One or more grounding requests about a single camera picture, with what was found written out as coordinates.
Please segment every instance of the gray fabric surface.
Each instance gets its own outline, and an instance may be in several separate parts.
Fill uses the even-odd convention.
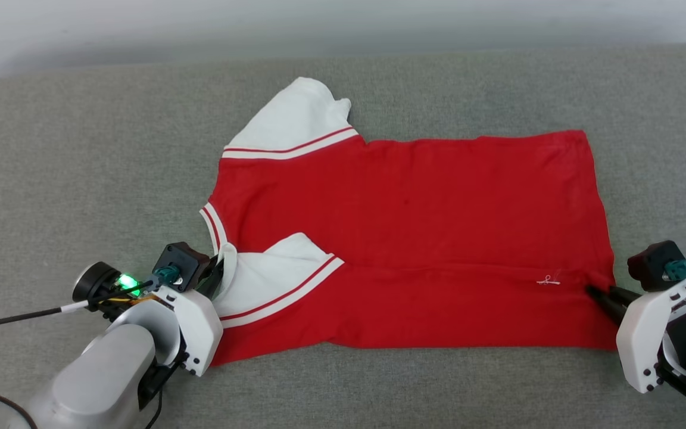
[[[296,76],[351,98],[367,139],[581,128],[618,283],[638,290],[624,261],[647,244],[686,253],[686,46],[56,71],[0,81],[0,317],[69,301],[97,260],[143,275],[169,242],[210,249],[198,209],[220,149]],[[528,312],[511,300],[499,317],[525,329]],[[0,394],[27,402],[106,326],[88,312],[1,326]],[[324,344],[179,373],[158,422],[425,426],[686,427],[686,400],[636,393],[615,353]]]

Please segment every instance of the red stripe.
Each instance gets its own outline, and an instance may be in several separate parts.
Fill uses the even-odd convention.
[[[218,250],[221,250],[221,242],[219,241],[219,230],[217,230],[216,228],[216,223],[213,222],[213,218],[210,216],[210,213],[208,213],[208,209],[206,209],[206,207],[203,207],[202,211],[205,212],[205,215],[208,217],[208,220],[210,220],[210,227],[213,228],[213,236],[216,238],[216,248]]]
[[[296,149],[300,149],[301,147],[306,147],[310,144],[315,144],[319,141],[322,141],[323,139],[326,138],[331,138],[331,136],[334,136],[335,134],[343,133],[343,131],[348,131],[348,130],[353,130],[354,127],[348,127],[348,128],[343,128],[343,130],[337,130],[332,133],[327,134],[326,136],[321,136],[321,138],[318,139],[313,139],[312,141],[308,143],[301,144],[300,146],[296,147],[291,147],[290,149],[283,149],[283,150],[265,150],[265,149],[243,149],[242,147],[226,147],[224,151],[226,152],[227,150],[232,150],[234,152],[271,152],[272,154],[286,154],[288,152],[292,152]]]
[[[286,298],[287,296],[293,295],[293,293],[294,293],[295,291],[299,290],[300,288],[303,287],[303,285],[306,285],[308,282],[310,282],[311,279],[313,279],[315,275],[319,274],[319,272],[322,271],[322,269],[324,269],[327,265],[329,265],[333,260],[335,260],[335,255],[331,256],[330,259],[327,260],[326,263],[322,264],[321,267],[319,267],[318,269],[316,269],[316,271],[313,272],[311,275],[309,275],[308,278],[307,278],[306,280],[303,280],[303,282],[302,282],[300,285],[298,285],[297,288],[294,288],[293,290],[291,290],[291,291],[289,291],[288,293],[286,293],[286,294],[280,296],[279,298],[273,299],[273,300],[267,302],[267,303],[264,304],[264,305],[260,305],[259,307],[256,307],[256,308],[253,309],[253,310],[248,310],[247,312],[239,313],[239,314],[237,314],[237,315],[224,316],[224,317],[222,317],[222,318],[219,318],[219,320],[228,321],[228,320],[230,320],[230,319],[241,318],[242,316],[247,316],[247,315],[253,314],[253,313],[255,313],[255,312],[258,312],[258,310],[266,309],[266,307],[269,307],[269,305],[272,305],[272,304],[274,304],[275,302],[280,301],[281,299]]]

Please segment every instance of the black wire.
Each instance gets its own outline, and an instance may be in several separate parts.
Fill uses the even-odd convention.
[[[24,321],[26,319],[40,318],[41,316],[54,315],[60,313],[60,307],[54,309],[41,310],[40,312],[26,313],[25,315],[10,316],[8,318],[1,318],[0,324],[12,323],[14,321]]]
[[[25,419],[25,422],[28,423],[28,427],[30,427],[30,429],[38,429],[38,427],[36,427],[36,422],[33,421],[33,418],[30,417],[28,412],[25,411],[23,409],[23,407],[21,407],[18,404],[15,404],[14,402],[10,401],[9,399],[6,399],[6,397],[4,397],[4,396],[0,396],[0,402],[2,402],[2,404],[7,405],[9,408],[12,408],[17,413],[19,413]]]
[[[127,290],[117,291],[116,293],[111,293],[111,294],[99,296],[97,298],[87,299],[88,305],[97,304],[98,302],[102,302],[106,299],[124,296],[128,293],[131,293],[132,291],[142,290],[143,288],[146,288],[147,286],[150,286],[150,285],[152,285],[152,281],[147,280],[146,282],[142,283],[141,285],[136,285],[133,288],[128,288]],[[17,315],[17,316],[10,316],[8,318],[1,318],[0,324],[12,323],[14,321],[24,321],[24,320],[33,319],[33,318],[40,318],[42,316],[54,315],[54,314],[57,314],[60,312],[62,312],[60,307],[54,307],[54,309],[40,310],[40,312],[26,313],[24,315]]]
[[[150,427],[155,424],[155,421],[158,420],[158,416],[160,416],[160,411],[163,409],[163,388],[158,391],[158,410],[155,412],[155,415],[152,416],[152,420],[150,420],[149,423],[147,423],[147,426],[145,426],[145,429],[150,429]]]

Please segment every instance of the green led light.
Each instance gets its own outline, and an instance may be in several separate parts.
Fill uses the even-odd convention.
[[[130,290],[139,285],[139,282],[137,282],[134,277],[131,277],[131,275],[121,274],[120,277],[118,277],[118,285],[124,290]],[[129,293],[133,296],[139,296],[142,291],[130,291]]]

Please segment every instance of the shirt sleeve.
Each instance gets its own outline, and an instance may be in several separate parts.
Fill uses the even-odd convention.
[[[275,95],[224,149],[223,158],[288,160],[358,135],[351,101],[318,80],[297,78]]]

